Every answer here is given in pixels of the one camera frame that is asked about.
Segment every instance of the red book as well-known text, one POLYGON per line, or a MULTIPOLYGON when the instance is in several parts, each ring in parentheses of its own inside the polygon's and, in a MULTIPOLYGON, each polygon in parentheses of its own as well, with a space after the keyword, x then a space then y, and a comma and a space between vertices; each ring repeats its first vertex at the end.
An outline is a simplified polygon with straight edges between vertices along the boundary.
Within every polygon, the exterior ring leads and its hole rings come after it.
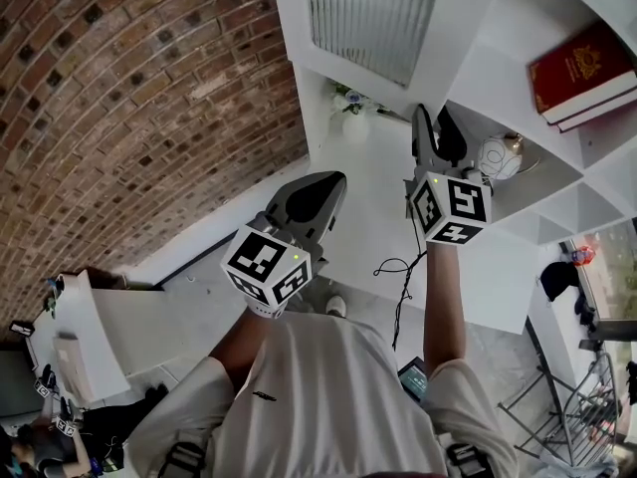
POLYGON ((637 88, 632 58, 599 21, 529 66, 535 106, 559 123, 637 88))

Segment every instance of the brick wall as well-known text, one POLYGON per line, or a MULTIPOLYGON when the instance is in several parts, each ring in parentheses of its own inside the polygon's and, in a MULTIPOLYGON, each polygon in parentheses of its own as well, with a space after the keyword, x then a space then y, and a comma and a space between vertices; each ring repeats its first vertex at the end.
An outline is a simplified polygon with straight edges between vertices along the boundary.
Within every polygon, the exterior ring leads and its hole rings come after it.
POLYGON ((0 340, 307 153, 275 0, 0 0, 0 340))

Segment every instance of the white t-shirt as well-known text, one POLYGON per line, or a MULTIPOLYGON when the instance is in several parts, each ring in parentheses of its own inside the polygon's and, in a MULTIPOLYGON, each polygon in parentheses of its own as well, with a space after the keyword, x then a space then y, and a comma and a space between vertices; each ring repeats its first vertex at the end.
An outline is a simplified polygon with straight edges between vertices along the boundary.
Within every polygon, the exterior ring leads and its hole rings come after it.
POLYGON ((207 441, 203 476, 446 475, 436 434, 488 454, 497 477, 518 476, 478 379, 463 360, 440 366, 423 405, 402 389, 390 347, 373 328, 286 313, 273 323, 235 398, 222 364, 205 358, 137 426, 128 455, 155 474, 177 440, 207 441))

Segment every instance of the black cable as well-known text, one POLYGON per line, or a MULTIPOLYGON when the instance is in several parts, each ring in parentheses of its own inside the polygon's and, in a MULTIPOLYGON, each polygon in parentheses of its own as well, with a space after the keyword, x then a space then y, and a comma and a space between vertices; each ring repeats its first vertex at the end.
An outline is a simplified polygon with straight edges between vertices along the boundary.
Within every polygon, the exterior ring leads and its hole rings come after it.
POLYGON ((416 220, 414 219, 414 211, 411 206, 411 203, 409 202, 409 199, 407 199, 407 207, 409 208, 409 216, 411 218, 411 224, 414 227, 414 234, 416 234, 416 244, 418 245, 418 256, 409 265, 407 265, 407 263, 400 258, 392 257, 389 259, 385 259, 382 261, 378 269, 376 269, 373 272, 374 276, 378 276, 380 273, 406 273, 405 283, 402 287, 400 300, 398 301, 398 304, 396 305, 396 320, 394 321, 394 341, 391 344, 394 351, 396 351, 396 344, 398 343, 398 335, 400 334, 400 315, 402 313, 402 302, 405 301, 406 299, 413 299, 411 294, 409 294, 409 289, 408 289, 409 280, 411 280, 411 273, 413 272, 414 268, 418 265, 418 262, 420 262, 420 259, 422 259, 425 255, 427 255, 427 250, 422 251, 422 248, 420 246, 420 238, 418 237, 418 229, 416 228, 416 220), (402 262, 405 268, 404 269, 383 269, 383 266, 387 262, 390 262, 392 260, 395 260, 397 262, 402 262))

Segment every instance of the person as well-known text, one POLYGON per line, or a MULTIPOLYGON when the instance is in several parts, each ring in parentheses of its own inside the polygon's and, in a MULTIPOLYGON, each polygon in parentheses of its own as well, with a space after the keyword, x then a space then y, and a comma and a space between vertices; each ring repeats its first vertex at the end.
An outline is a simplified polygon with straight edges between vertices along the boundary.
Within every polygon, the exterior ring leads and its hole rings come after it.
MULTIPOLYGON (((46 478, 82 476, 92 470, 91 458, 102 463, 109 450, 124 443, 139 421, 167 392, 162 384, 159 388, 150 388, 145 398, 134 404, 89 410, 84 413, 82 426, 71 437, 53 423, 54 396, 50 394, 44 399, 38 418, 21 426, 17 436, 11 439, 10 454, 22 467, 46 478)), ((0 439, 6 441, 4 430, 2 434, 0 439)))
POLYGON ((166 455, 177 455, 179 443, 191 456, 197 447, 205 453, 203 469, 176 469, 181 476, 447 476, 447 450, 466 444, 486 458, 492 476, 517 476, 515 451, 464 361, 456 248, 427 248, 421 404, 403 391, 390 347, 374 328, 246 310, 131 434, 137 474, 176 476, 166 455))

